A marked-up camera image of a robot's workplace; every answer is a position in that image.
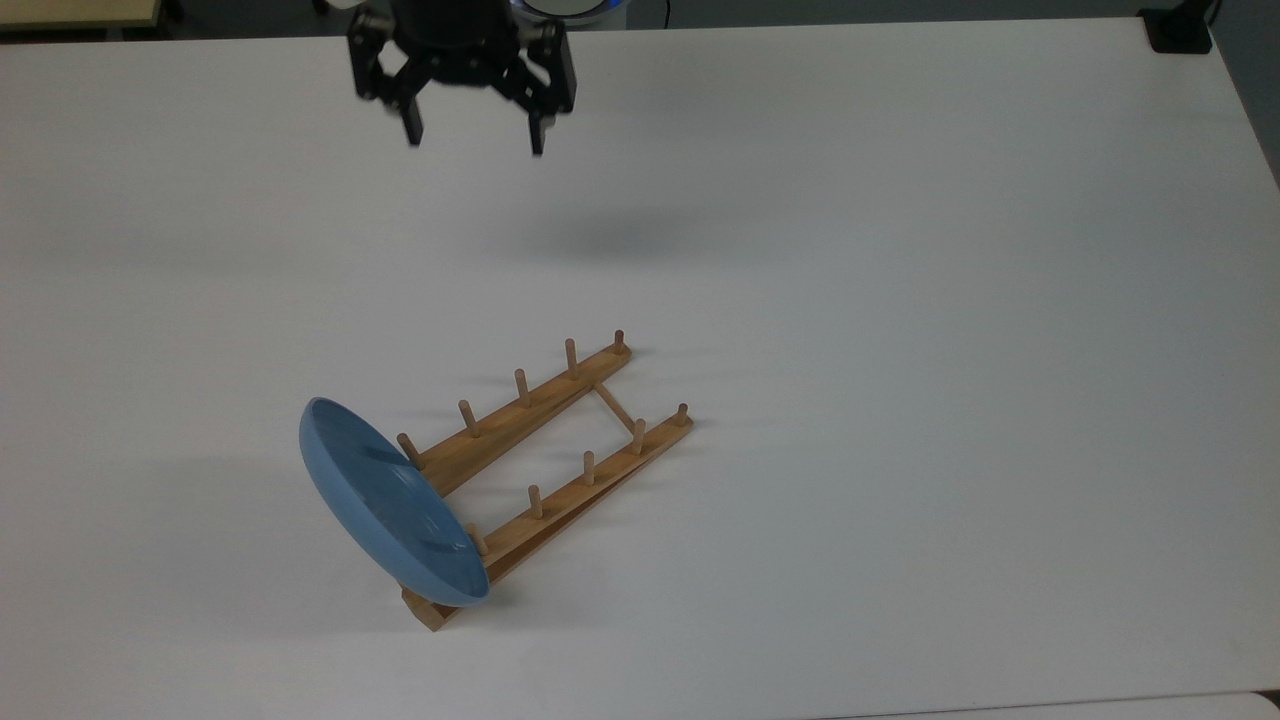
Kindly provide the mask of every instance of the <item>blue plate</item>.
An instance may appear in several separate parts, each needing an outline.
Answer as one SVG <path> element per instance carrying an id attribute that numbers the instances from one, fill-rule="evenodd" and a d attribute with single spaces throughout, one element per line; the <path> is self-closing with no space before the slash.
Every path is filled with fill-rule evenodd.
<path id="1" fill-rule="evenodd" d="M 316 397 L 298 429 L 302 460 L 351 537 L 402 585 L 440 605 L 489 597 L 466 530 L 412 464 L 355 413 Z"/>

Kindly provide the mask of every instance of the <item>wooden peg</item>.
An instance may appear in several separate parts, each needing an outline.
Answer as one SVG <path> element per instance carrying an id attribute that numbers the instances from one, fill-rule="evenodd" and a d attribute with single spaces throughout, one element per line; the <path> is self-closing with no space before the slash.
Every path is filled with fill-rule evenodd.
<path id="1" fill-rule="evenodd" d="M 529 486 L 529 514 L 534 520 L 543 519 L 543 496 L 538 491 L 538 486 Z"/>
<path id="2" fill-rule="evenodd" d="M 577 350 L 573 347 L 573 338 L 564 341 L 564 356 L 568 359 L 568 379 L 577 379 Z"/>
<path id="3" fill-rule="evenodd" d="M 476 546 L 476 552 L 480 555 L 489 555 L 489 546 L 484 542 L 484 536 L 480 534 L 479 528 L 475 523 L 467 523 L 466 532 L 471 536 L 471 542 Z"/>
<path id="4" fill-rule="evenodd" d="M 644 419 L 636 419 L 636 428 L 631 434 L 631 455 L 640 455 L 640 448 L 644 447 Z"/>
<path id="5" fill-rule="evenodd" d="M 408 461 L 412 462 L 415 468 L 421 470 L 424 466 L 422 454 L 417 451 L 417 447 L 413 445 L 413 441 L 408 439 L 407 434 L 401 433 L 396 436 L 396 442 L 401 443 L 401 450 L 403 450 L 404 455 L 408 456 Z"/>
<path id="6" fill-rule="evenodd" d="M 534 401 L 529 397 L 529 380 L 525 379 L 524 370 L 516 370 L 516 392 L 520 393 L 520 406 L 530 407 Z"/>
<path id="7" fill-rule="evenodd" d="M 476 424 L 476 416 L 471 413 L 471 404 L 466 400 L 460 400 L 458 410 L 462 410 L 462 420 L 467 424 L 471 437 L 480 437 L 480 425 Z"/>

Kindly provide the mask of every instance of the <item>table surface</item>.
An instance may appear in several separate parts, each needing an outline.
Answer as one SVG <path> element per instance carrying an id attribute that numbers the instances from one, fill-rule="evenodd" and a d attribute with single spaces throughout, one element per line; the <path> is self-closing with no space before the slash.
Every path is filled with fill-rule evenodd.
<path id="1" fill-rule="evenodd" d="M 529 156 L 340 38 L 0 47 L 14 717 L 847 716 L 1280 685 L 1280 193 L 1137 19 L 575 35 Z M 312 396 L 419 446 L 632 363 L 678 447 L 440 633 Z M 626 442 L 584 401 L 451 496 Z"/>
<path id="2" fill-rule="evenodd" d="M 929 714 L 928 720 L 1277 720 L 1280 710 L 1257 694 L 1221 694 L 1119 702 L 1082 702 Z"/>

